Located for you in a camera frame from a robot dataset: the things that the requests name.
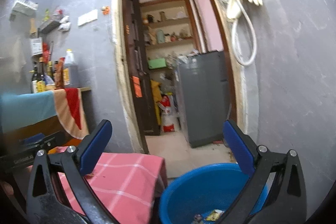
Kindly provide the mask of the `blue brown striped cloth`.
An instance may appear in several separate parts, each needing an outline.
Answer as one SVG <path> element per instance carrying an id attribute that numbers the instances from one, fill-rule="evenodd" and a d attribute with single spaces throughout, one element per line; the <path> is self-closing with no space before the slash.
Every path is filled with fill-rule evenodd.
<path id="1" fill-rule="evenodd" d="M 1 96 L 1 128 L 5 134 L 36 126 L 54 117 L 75 139 L 81 140 L 89 134 L 78 88 Z"/>

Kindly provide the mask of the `white wall basket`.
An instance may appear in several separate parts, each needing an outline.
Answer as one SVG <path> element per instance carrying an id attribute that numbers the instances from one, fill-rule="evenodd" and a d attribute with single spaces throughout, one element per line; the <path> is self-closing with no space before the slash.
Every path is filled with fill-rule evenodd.
<path id="1" fill-rule="evenodd" d="M 31 0 L 15 0 L 12 12 L 18 12 L 26 16 L 32 16 L 38 9 L 38 3 Z"/>

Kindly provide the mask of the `dark sauce bottle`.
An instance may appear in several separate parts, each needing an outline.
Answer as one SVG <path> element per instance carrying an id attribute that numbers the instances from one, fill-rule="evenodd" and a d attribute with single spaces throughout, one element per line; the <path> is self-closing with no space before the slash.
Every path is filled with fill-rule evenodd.
<path id="1" fill-rule="evenodd" d="M 31 77 L 31 92 L 41 93 L 46 91 L 45 74 L 43 70 L 43 59 L 40 58 L 39 62 L 34 61 L 34 69 L 30 71 Z"/>

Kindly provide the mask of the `green storage box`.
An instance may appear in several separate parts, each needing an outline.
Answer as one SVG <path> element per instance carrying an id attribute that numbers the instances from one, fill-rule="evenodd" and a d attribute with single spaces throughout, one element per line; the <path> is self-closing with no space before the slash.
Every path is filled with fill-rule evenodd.
<path id="1" fill-rule="evenodd" d="M 147 63 L 148 63 L 148 67 L 149 67 L 150 70 L 161 69 L 161 68 L 167 67 L 165 58 L 150 59 L 150 60 L 148 60 Z"/>

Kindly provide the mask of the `wooden pantry shelves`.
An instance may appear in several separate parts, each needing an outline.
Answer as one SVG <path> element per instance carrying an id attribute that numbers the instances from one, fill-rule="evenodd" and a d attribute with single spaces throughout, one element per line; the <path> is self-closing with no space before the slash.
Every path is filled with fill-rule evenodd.
<path id="1" fill-rule="evenodd" d="M 154 0 L 140 4 L 150 60 L 201 50 L 190 0 Z"/>

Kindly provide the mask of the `white wall switch plate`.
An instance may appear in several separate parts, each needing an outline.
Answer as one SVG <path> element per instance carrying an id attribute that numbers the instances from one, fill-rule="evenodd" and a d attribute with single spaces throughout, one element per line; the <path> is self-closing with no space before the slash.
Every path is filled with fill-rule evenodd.
<path id="1" fill-rule="evenodd" d="M 87 12 L 81 16 L 78 17 L 77 19 L 77 26 L 83 26 L 87 23 L 93 22 L 98 19 L 98 9 L 94 9 L 90 12 Z"/>

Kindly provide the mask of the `dark wooden door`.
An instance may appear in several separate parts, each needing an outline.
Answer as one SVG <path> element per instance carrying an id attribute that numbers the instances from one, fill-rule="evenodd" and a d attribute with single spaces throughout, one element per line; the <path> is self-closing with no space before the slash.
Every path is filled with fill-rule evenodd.
<path id="1" fill-rule="evenodd" d="M 139 0 L 123 1 L 123 23 L 130 87 L 141 135 L 158 136 Z"/>

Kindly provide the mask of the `grey refrigerator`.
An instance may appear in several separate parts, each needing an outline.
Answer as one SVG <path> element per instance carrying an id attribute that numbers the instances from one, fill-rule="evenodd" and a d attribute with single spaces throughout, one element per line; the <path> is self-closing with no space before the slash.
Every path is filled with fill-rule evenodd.
<path id="1" fill-rule="evenodd" d="M 183 56 L 174 73 L 178 112 L 189 145 L 221 140 L 231 103 L 224 52 Z"/>

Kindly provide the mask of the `large oil jug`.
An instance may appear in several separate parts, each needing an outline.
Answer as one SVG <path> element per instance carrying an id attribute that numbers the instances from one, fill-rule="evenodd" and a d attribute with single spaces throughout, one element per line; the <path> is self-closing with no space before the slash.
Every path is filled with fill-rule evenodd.
<path id="1" fill-rule="evenodd" d="M 66 51 L 63 63 L 63 84 L 65 88 L 78 88 L 80 85 L 78 65 L 71 49 Z"/>

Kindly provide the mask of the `blue plastic bucket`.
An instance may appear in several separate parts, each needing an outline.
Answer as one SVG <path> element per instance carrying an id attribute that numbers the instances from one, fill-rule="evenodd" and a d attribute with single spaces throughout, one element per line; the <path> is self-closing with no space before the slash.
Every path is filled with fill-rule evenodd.
<path id="1" fill-rule="evenodd" d="M 245 174 L 236 163 L 202 166 L 175 179 L 159 203 L 162 223 L 192 223 L 214 210 L 223 212 L 222 223 L 253 223 L 266 201 L 268 174 Z"/>

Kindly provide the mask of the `white red rice sack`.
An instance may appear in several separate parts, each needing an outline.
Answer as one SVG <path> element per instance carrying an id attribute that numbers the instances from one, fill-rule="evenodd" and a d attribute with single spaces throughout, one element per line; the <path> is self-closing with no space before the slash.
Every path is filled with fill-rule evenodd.
<path id="1" fill-rule="evenodd" d="M 175 132 L 175 116 L 168 95 L 163 95 L 157 103 L 161 110 L 161 133 Z"/>

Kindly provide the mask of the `trash in bucket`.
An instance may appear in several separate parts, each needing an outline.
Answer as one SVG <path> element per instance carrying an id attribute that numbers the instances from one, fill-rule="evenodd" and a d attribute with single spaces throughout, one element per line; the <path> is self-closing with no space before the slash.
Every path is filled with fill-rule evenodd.
<path id="1" fill-rule="evenodd" d="M 203 214 L 196 214 L 194 215 L 192 224 L 215 223 L 223 213 L 223 210 L 214 209 Z"/>

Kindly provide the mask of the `pink checked tablecloth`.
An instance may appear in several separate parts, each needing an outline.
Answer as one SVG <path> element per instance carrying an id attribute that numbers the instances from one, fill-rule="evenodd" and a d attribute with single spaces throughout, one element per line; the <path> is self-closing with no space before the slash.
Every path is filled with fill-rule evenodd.
<path id="1" fill-rule="evenodd" d="M 165 159 L 140 153 L 104 152 L 84 178 L 120 223 L 149 223 L 167 187 Z"/>

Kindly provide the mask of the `hanging beige towel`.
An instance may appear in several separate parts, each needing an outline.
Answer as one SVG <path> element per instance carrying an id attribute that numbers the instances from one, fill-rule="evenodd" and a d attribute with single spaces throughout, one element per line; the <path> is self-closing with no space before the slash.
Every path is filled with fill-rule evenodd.
<path id="1" fill-rule="evenodd" d="M 25 54 L 22 48 L 21 38 L 17 37 L 11 49 L 10 72 L 18 83 L 21 80 L 22 68 L 26 65 Z"/>

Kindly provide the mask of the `wall spice shelf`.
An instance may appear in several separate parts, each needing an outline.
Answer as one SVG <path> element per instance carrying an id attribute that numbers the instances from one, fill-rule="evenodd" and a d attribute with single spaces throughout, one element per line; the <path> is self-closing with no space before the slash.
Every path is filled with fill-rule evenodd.
<path id="1" fill-rule="evenodd" d="M 49 34 L 55 28 L 59 28 L 61 24 L 66 24 L 69 21 L 70 17 L 65 14 L 64 9 L 57 8 L 54 11 L 46 9 L 38 31 L 41 34 Z"/>

